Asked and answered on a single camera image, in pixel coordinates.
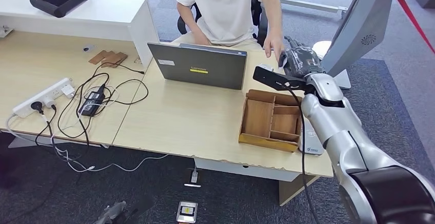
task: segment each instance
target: robotic arm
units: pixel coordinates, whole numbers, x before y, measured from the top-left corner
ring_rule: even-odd
[[[253,78],[276,90],[303,90],[302,113],[332,162],[353,223],[435,223],[435,188],[374,145],[334,79],[311,48],[290,38],[285,75],[257,66]]]

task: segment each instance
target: white t-shirt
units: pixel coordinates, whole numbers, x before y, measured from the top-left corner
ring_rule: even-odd
[[[184,6],[198,5],[197,24],[210,42],[231,46],[252,38],[251,0],[177,0]]]

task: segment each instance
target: silver robot arm segment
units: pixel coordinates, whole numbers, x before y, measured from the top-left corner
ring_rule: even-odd
[[[333,78],[309,74],[306,85],[315,91],[302,112],[328,152],[353,223],[435,223],[433,185],[371,142]]]

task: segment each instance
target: robot speaker grille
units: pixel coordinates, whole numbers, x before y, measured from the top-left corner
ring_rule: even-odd
[[[374,34],[366,35],[361,39],[361,43],[365,46],[373,44],[375,41],[376,41],[376,35]]]

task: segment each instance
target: office chair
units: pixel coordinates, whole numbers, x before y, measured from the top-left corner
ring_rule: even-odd
[[[195,7],[196,10],[196,17],[195,22],[198,21],[198,19],[202,16],[200,9],[198,8],[198,5],[193,4],[190,9]],[[251,0],[251,12],[252,12],[252,22],[254,23],[254,26],[258,27],[258,34],[253,33],[252,36],[257,39],[257,42],[263,47],[264,40],[266,39],[267,35],[267,17],[266,12],[263,12],[263,8],[261,7],[261,3],[258,0]],[[181,34],[186,34],[186,24],[184,23],[181,16],[178,18],[178,30]]]

